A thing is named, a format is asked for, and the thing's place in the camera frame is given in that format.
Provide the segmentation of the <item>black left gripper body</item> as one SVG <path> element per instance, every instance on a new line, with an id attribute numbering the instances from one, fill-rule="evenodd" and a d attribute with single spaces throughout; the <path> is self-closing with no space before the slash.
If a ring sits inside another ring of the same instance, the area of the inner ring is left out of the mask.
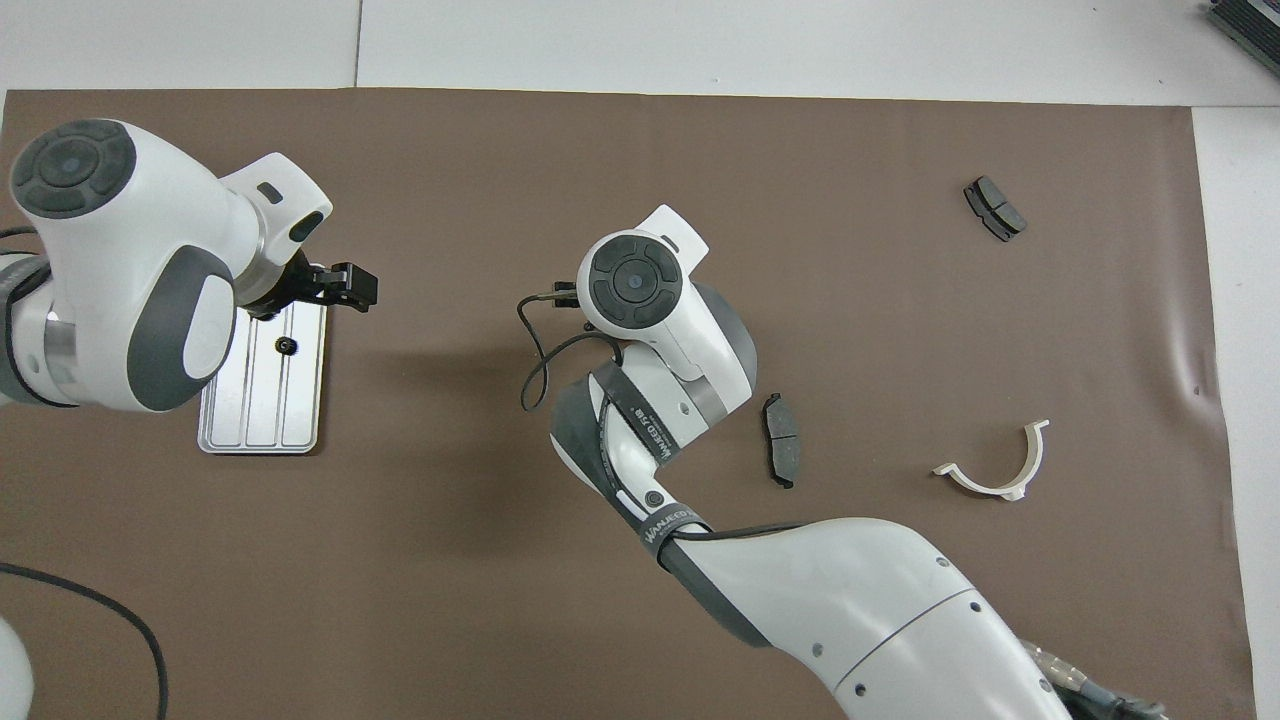
<path id="1" fill-rule="evenodd" d="M 260 299 L 246 305 L 246 311 L 259 320 L 270 320 L 294 302 L 332 306 L 335 300 L 329 296 L 328 277 L 332 269 L 312 264 L 302 251 L 298 251 L 282 272 L 278 282 Z"/>

